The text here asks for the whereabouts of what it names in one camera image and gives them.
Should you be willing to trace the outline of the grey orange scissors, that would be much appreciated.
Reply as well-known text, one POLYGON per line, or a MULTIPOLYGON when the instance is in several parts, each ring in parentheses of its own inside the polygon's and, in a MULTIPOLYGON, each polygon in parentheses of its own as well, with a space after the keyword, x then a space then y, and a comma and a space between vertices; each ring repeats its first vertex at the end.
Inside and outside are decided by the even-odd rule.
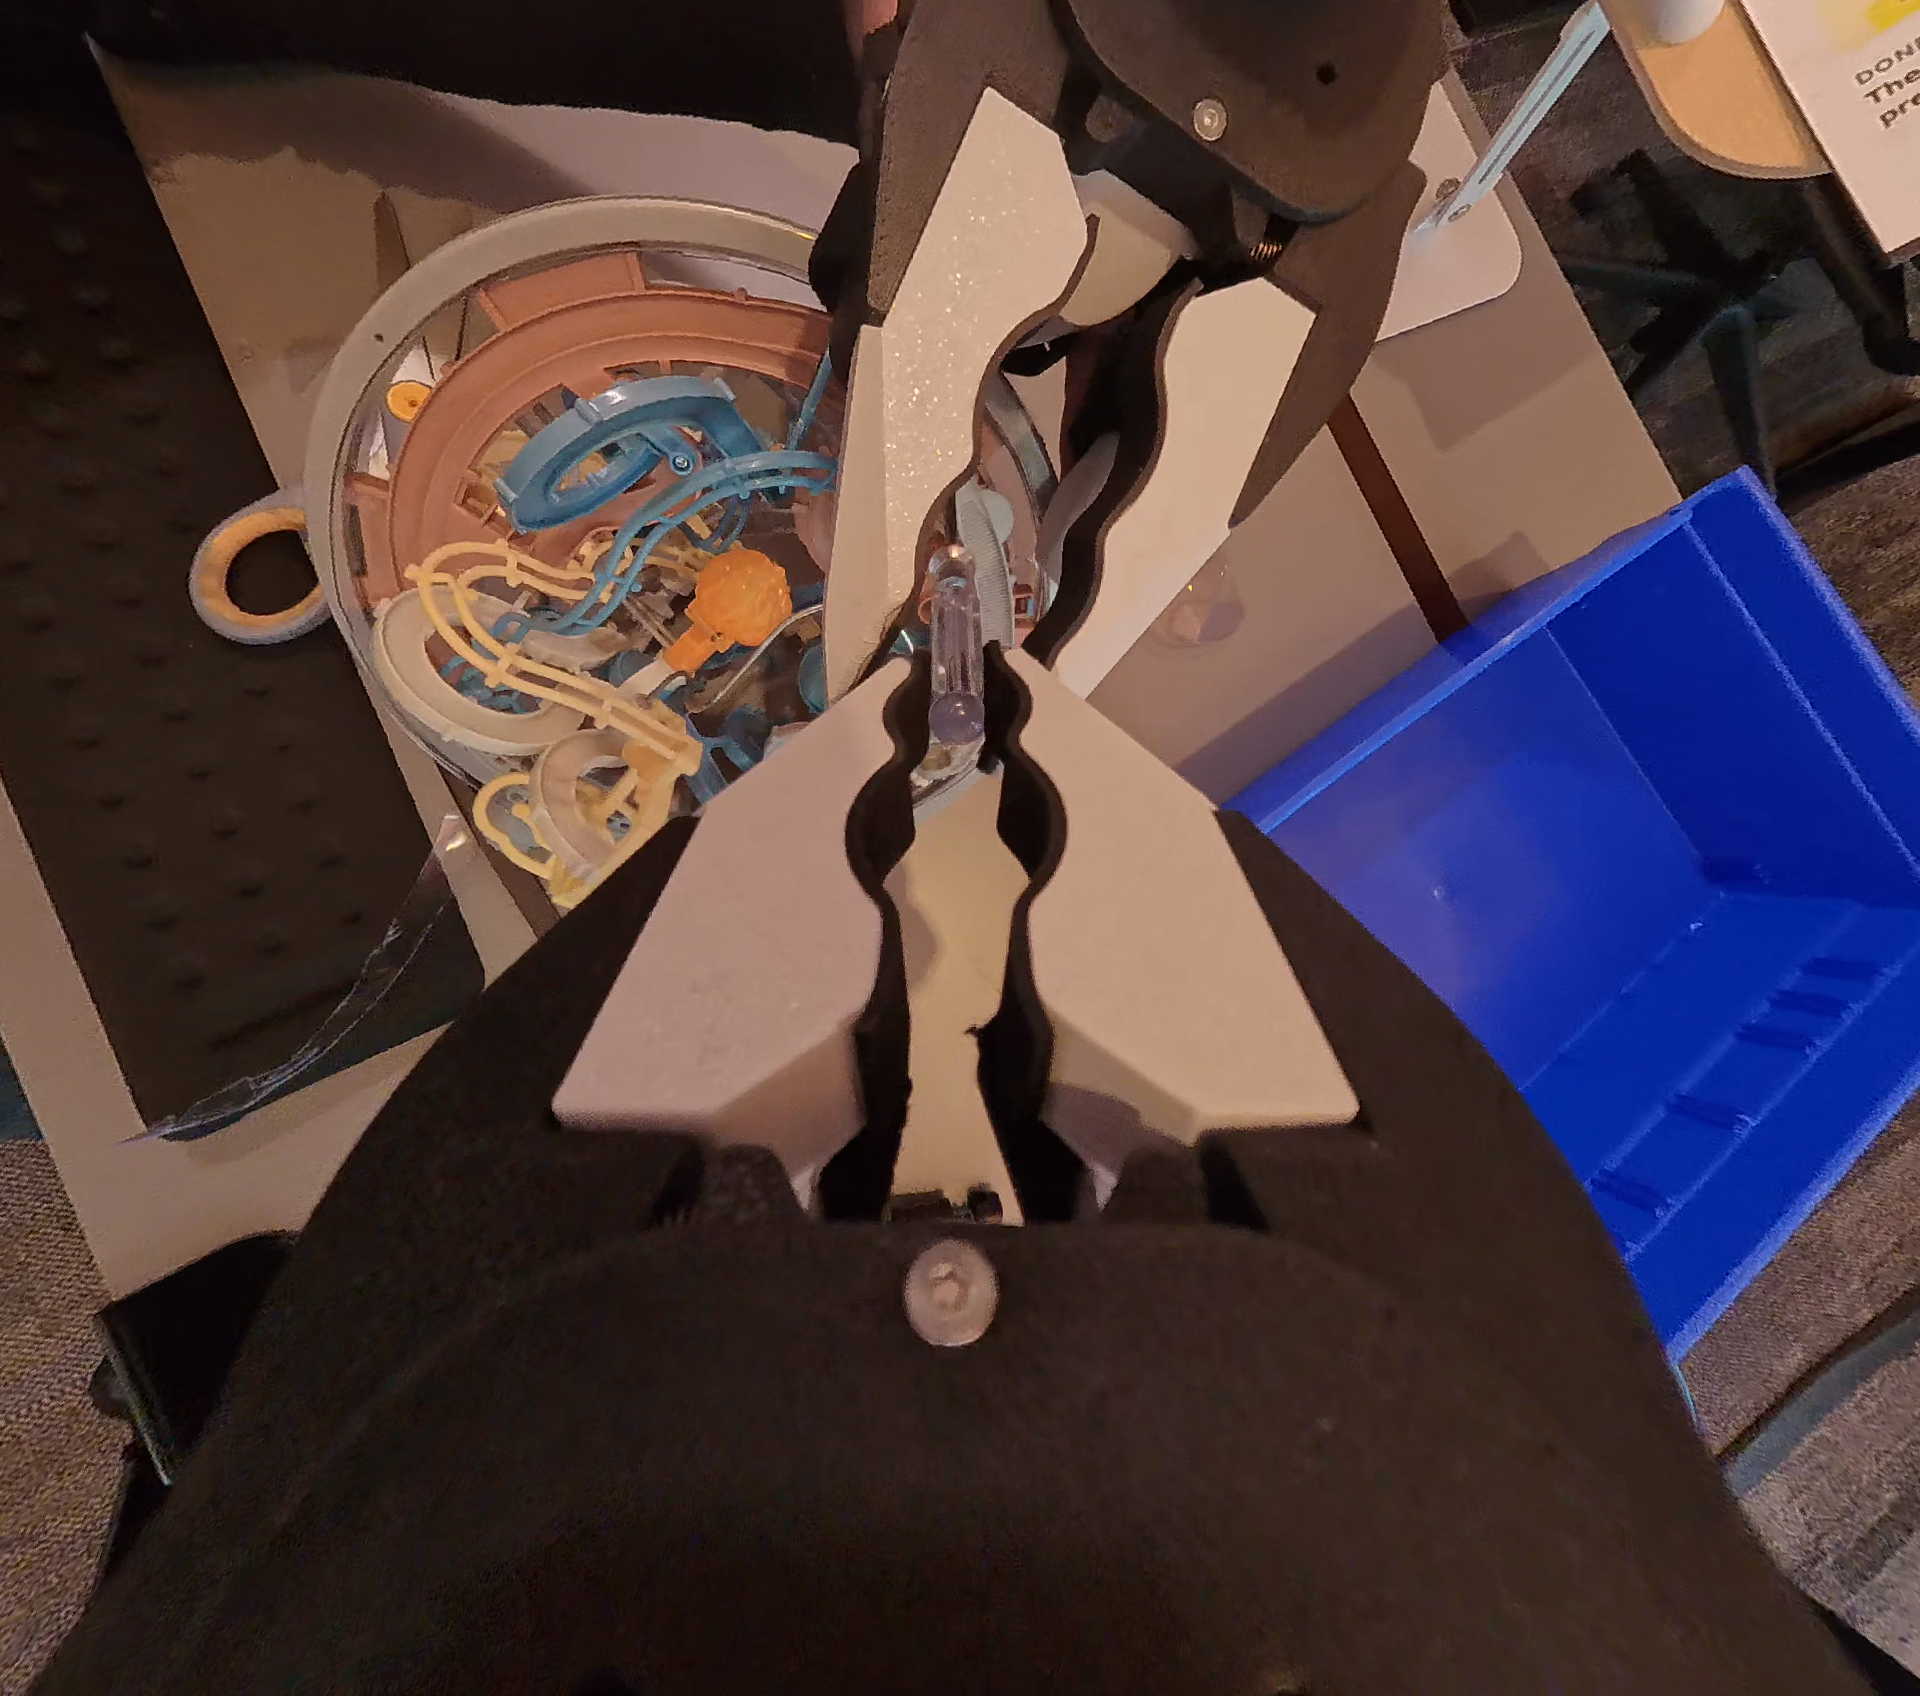
POLYGON ((307 546, 307 510, 297 486, 274 490, 229 512, 203 534, 188 568, 188 600, 197 621, 241 648, 283 646, 330 621, 322 583, 313 583, 297 605, 274 611, 250 611, 233 600, 229 579, 241 553, 278 534, 307 546))

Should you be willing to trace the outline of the marble maze ball toy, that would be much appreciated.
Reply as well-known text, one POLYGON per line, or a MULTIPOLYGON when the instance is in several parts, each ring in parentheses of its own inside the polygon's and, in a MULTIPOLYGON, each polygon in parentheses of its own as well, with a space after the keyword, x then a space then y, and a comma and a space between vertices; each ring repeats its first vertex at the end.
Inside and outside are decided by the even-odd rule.
POLYGON ((828 709, 844 456, 810 232, 590 199, 401 269, 318 392, 332 618, 551 927, 828 709))

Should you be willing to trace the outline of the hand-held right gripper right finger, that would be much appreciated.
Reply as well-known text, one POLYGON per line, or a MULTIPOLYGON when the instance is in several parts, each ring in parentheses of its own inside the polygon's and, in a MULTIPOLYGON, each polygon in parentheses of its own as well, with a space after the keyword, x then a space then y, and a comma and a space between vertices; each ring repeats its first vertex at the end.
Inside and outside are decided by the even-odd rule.
POLYGON ((1142 1150, 1349 1127, 1356 1088, 1212 801, 1024 652, 990 652, 983 683, 1024 884, 975 1082, 1020 1218, 1075 1218, 1142 1150))

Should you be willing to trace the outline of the black dimpled mat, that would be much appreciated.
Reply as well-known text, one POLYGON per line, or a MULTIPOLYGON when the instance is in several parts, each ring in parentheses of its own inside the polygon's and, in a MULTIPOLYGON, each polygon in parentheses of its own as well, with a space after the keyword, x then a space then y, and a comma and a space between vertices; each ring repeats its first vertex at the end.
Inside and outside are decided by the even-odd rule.
POLYGON ((332 627, 188 600, 269 467, 128 143, 4 113, 4 784, 141 1125, 286 1061, 429 839, 332 627))

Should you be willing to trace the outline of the black office chair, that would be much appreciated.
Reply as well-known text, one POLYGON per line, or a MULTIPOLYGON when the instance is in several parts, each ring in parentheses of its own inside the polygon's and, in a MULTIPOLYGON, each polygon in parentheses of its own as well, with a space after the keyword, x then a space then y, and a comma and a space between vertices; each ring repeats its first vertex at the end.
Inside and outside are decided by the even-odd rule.
POLYGON ((1784 460, 1763 388, 1762 340, 1782 328, 1793 306, 1788 270, 1808 261, 1824 276, 1853 325, 1864 360, 1885 379, 1915 381, 1918 340, 1907 306, 1915 251, 1888 252, 1862 218, 1835 172, 1785 180, 1750 179, 1772 192, 1788 221, 1779 237, 1750 252, 1725 244, 1707 216, 1641 149, 1602 166, 1571 188, 1570 211, 1595 223, 1620 197, 1634 197, 1657 256, 1652 263, 1556 255, 1576 291, 1641 310, 1630 334, 1634 364, 1621 387, 1639 400, 1687 353, 1712 379, 1722 424, 1740 462, 1779 504, 1802 504, 1915 459, 1915 416, 1874 437, 1862 423, 1832 445, 1784 460))

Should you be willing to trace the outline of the clear-handled screwdriver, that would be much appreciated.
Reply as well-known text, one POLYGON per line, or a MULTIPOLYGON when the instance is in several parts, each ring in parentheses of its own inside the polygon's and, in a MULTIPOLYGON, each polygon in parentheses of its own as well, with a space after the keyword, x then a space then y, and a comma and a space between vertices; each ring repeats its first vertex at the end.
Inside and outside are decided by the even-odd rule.
POLYGON ((971 554, 947 544, 925 567, 927 743, 946 751, 982 745, 988 724, 985 639, 971 554))

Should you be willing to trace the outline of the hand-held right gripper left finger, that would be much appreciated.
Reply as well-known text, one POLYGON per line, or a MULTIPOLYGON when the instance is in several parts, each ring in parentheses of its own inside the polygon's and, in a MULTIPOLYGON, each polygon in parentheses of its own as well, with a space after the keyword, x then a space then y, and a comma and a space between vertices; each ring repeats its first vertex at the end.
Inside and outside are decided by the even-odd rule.
POLYGON ((916 836, 922 659, 894 656, 707 803, 551 1113, 772 1152, 836 1220, 894 1191, 910 1008, 887 881, 916 836))

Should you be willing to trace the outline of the clear plastic wrapper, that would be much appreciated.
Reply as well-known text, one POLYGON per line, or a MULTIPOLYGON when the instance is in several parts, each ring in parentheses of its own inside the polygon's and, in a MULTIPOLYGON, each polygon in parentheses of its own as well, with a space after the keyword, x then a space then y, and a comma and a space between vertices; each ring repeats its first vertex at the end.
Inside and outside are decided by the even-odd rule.
POLYGON ((453 869, 472 869, 476 857, 468 820, 460 814, 441 818, 381 941, 311 1033, 278 1064, 157 1118, 128 1143, 201 1143, 447 1026, 486 982, 451 879, 453 869))

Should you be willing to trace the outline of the blue storage bin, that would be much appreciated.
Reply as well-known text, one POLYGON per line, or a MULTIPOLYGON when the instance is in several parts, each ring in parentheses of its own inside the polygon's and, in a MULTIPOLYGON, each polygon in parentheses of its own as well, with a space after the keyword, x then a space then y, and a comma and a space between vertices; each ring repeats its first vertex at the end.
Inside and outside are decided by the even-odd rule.
POLYGON ((1519 1088, 1672 1360, 1915 1095, 1915 709, 1743 468, 1226 809, 1519 1088))

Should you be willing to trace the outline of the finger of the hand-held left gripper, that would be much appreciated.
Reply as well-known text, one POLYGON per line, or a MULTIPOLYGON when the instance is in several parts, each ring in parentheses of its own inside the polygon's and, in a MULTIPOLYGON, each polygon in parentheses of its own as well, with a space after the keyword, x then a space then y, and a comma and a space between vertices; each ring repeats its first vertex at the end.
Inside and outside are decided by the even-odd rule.
POLYGON ((911 615, 1004 354, 1052 320, 1115 318, 1194 252, 1172 214, 1114 172, 1072 175, 1048 125, 1000 92, 980 97, 892 306, 857 332, 823 607, 828 698, 856 688, 911 615))
POLYGON ((1152 353, 1152 398, 1070 527, 1033 659, 1092 693, 1226 544, 1318 312, 1265 278, 1188 286, 1152 353))

